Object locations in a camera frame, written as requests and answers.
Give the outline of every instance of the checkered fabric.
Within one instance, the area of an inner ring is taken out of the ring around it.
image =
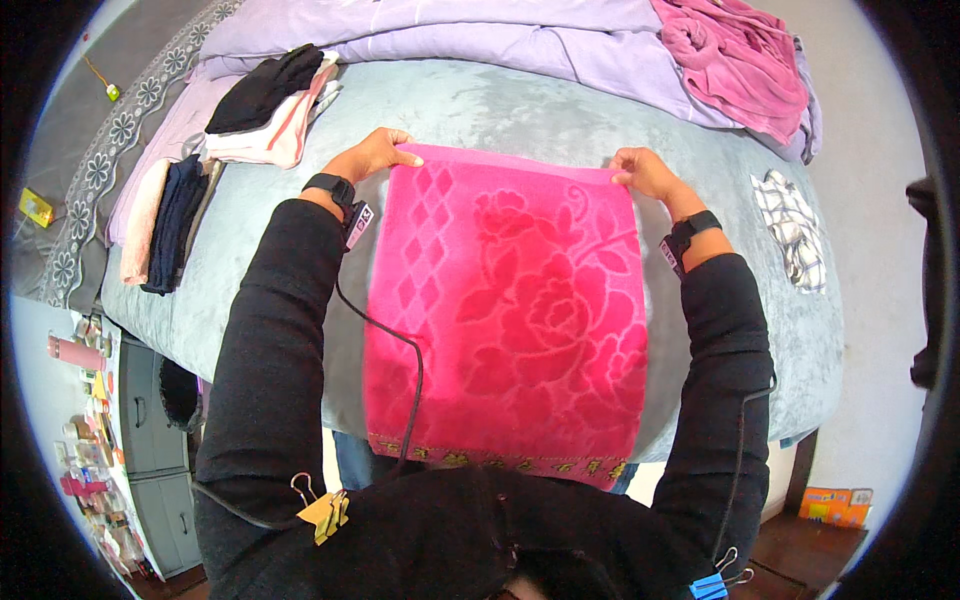
[[[779,171],[771,169],[763,181],[750,175],[750,183],[767,229],[783,250],[787,277],[805,294],[824,294],[827,268],[817,215]]]

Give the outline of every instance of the pink fleece garment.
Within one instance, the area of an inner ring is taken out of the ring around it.
[[[413,460],[609,490],[640,425],[647,329],[633,202],[614,171],[437,146],[390,176],[367,310],[424,360]],[[397,456],[417,380],[367,326],[373,450]]]
[[[334,77],[336,72],[335,64],[318,69],[309,89],[286,98],[274,111],[270,122],[261,129],[208,135],[207,155],[224,161],[272,163],[283,169],[297,166],[303,156],[310,109],[326,80]]]
[[[719,7],[710,0],[651,3],[690,94],[789,145],[808,97],[783,21],[739,0]]]
[[[156,212],[163,198],[163,186],[170,170],[169,158],[161,158],[140,179],[127,221],[127,241],[120,257],[120,280],[127,285],[147,282],[150,242],[154,239]]]

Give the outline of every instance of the smartwatch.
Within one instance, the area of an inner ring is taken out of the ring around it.
[[[684,252],[690,248],[690,238],[701,231],[718,228],[723,230],[716,216],[709,210],[702,210],[688,219],[678,221],[673,230],[660,242],[660,251],[666,261],[670,263],[673,272],[680,279],[684,278]]]
[[[353,214],[356,212],[353,196],[356,194],[356,190],[353,189],[352,183],[337,175],[318,173],[310,178],[301,192],[308,187],[317,187],[330,192],[333,203],[340,206],[340,209],[344,211],[344,227],[353,222]]]

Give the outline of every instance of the black sleeve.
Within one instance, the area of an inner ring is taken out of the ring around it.
[[[742,567],[756,540],[770,478],[768,396],[743,405],[745,396],[770,386],[767,323],[754,275],[739,254],[715,256],[690,271],[681,299],[692,360],[653,509],[712,563],[736,546]],[[713,557],[736,471],[741,406],[742,465],[719,556]]]
[[[197,480],[260,519],[289,520],[303,508],[290,489],[299,471],[312,474],[317,496],[325,493],[323,325],[340,271],[342,240],[340,223],[324,208],[303,200],[280,204],[230,308],[197,454]],[[211,581],[278,535],[248,524],[201,493],[194,497]]]

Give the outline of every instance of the denim leg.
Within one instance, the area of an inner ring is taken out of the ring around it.
[[[629,486],[630,482],[633,481],[634,475],[636,475],[637,467],[639,467],[637,463],[627,463],[627,466],[623,468],[623,472],[620,473],[619,477],[617,477],[616,483],[613,484],[613,488],[610,490],[610,493],[615,493],[617,495],[623,495],[627,493],[627,486]]]
[[[337,450],[340,483],[345,490],[363,490],[396,465],[396,458],[374,454],[366,440],[348,433],[334,431],[333,445]]]

